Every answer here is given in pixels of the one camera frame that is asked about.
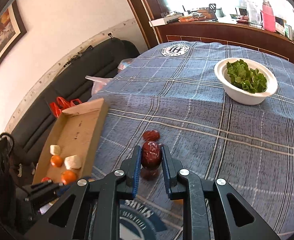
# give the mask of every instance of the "clear plastic bag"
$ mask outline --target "clear plastic bag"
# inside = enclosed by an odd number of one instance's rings
[[[94,95],[102,90],[103,87],[107,85],[110,80],[112,80],[112,78],[97,78],[91,76],[85,76],[85,78],[94,82],[93,88],[91,89],[91,95]]]
[[[128,65],[133,61],[134,59],[133,58],[126,58],[126,59],[123,59],[119,65],[118,65],[118,73],[122,70],[124,70],[125,68],[128,67]]]

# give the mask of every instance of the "white wall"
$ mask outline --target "white wall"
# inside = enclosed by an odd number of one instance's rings
[[[0,133],[31,87],[85,40],[134,18],[126,0],[17,0],[27,29],[0,65]],[[140,52],[141,32],[129,33]]]

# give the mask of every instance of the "dried jujube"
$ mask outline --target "dried jujube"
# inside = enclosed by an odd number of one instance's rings
[[[145,141],[157,141],[160,138],[160,134],[157,130],[149,130],[143,133],[143,139]]]
[[[147,170],[156,170],[161,164],[161,151],[158,143],[147,141],[143,144],[142,166]]]

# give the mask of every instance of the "blue plaid tablecloth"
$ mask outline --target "blue plaid tablecloth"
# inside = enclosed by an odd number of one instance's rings
[[[190,47],[165,57],[172,44]],[[276,93],[256,106],[229,98],[214,74],[227,57],[255,60],[272,71]],[[219,43],[170,42],[148,50],[92,99],[110,104],[93,176],[102,178],[159,130],[173,158],[201,178],[226,179],[281,239],[294,233],[294,64],[258,51]],[[137,200],[168,230],[157,239],[182,239],[182,206],[167,198],[162,174],[140,180]]]

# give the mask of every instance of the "framed painting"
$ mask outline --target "framed painting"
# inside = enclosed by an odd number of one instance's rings
[[[15,0],[0,16],[0,63],[25,33],[26,29]]]

